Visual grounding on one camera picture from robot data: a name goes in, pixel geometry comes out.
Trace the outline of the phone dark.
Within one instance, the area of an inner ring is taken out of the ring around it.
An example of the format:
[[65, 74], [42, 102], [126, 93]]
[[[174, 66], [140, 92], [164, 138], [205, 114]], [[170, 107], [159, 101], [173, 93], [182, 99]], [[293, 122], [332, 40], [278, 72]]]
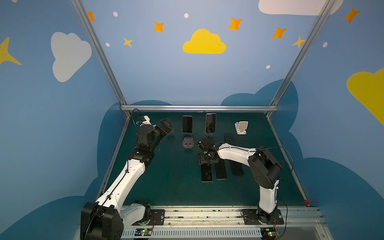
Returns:
[[229, 160], [233, 176], [241, 177], [244, 175], [243, 165], [241, 163]]
[[217, 180], [226, 180], [228, 178], [226, 164], [224, 160], [219, 160], [214, 164]]
[[201, 181], [203, 183], [210, 183], [213, 181], [212, 165], [200, 165]]

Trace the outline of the round stand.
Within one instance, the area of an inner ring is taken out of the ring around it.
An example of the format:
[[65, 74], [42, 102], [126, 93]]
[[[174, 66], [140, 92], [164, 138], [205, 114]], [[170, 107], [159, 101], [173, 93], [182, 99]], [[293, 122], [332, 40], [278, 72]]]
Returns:
[[185, 137], [182, 141], [182, 146], [185, 149], [191, 149], [195, 145], [193, 137]]

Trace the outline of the phone white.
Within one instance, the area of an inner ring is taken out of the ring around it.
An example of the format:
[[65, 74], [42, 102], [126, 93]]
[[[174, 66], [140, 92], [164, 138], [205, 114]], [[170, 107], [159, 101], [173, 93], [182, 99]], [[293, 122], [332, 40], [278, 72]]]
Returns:
[[232, 134], [232, 133], [224, 134], [224, 138], [225, 138], [226, 143], [233, 145], [233, 146], [237, 145], [237, 141], [236, 141], [234, 134]]

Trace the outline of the phone silver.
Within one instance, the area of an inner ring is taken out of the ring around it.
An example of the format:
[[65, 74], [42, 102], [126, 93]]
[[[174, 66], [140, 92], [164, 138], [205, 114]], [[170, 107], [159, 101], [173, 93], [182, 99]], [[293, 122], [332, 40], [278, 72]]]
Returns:
[[206, 134], [214, 134], [216, 132], [216, 122], [217, 114], [216, 113], [207, 113], [206, 114]]

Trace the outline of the white stand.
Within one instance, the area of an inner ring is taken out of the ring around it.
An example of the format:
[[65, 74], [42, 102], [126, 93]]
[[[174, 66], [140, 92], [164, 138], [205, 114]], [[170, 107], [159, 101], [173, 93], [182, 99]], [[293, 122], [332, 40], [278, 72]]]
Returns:
[[237, 135], [246, 135], [248, 124], [249, 124], [248, 121], [236, 122], [235, 123], [235, 129], [236, 129]]

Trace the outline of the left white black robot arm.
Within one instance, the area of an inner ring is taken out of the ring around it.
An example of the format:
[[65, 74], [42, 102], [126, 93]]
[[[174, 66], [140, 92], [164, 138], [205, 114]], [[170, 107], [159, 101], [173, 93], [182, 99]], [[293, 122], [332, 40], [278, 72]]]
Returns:
[[135, 201], [123, 204], [133, 186], [152, 162], [160, 141], [173, 131], [171, 119], [153, 125], [148, 116], [141, 117], [137, 142], [112, 185], [94, 202], [86, 203], [81, 211], [80, 238], [82, 240], [119, 240], [126, 228], [151, 221], [151, 205]]

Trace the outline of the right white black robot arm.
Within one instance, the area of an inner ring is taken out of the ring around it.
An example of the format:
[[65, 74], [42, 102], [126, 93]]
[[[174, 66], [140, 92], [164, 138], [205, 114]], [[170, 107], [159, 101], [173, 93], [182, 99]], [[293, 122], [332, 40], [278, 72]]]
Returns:
[[219, 160], [230, 160], [251, 169], [253, 178], [260, 186], [258, 212], [270, 216], [277, 209], [277, 190], [282, 166], [268, 149], [249, 149], [228, 143], [214, 144], [207, 138], [198, 141], [200, 165], [210, 165]]

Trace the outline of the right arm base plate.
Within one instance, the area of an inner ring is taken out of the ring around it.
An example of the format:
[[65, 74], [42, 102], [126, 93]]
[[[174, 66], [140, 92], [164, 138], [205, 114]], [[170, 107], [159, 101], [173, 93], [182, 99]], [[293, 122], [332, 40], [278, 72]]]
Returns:
[[241, 210], [245, 225], [283, 225], [284, 218], [279, 209], [268, 214], [263, 210], [258, 209], [243, 209]]

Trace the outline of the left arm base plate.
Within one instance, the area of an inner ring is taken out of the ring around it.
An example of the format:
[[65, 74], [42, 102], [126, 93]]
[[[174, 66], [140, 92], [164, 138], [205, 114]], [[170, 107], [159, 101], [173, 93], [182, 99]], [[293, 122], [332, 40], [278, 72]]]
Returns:
[[165, 210], [164, 209], [151, 209], [150, 212], [146, 211], [144, 218], [140, 221], [137, 221], [133, 226], [162, 226], [165, 219]]

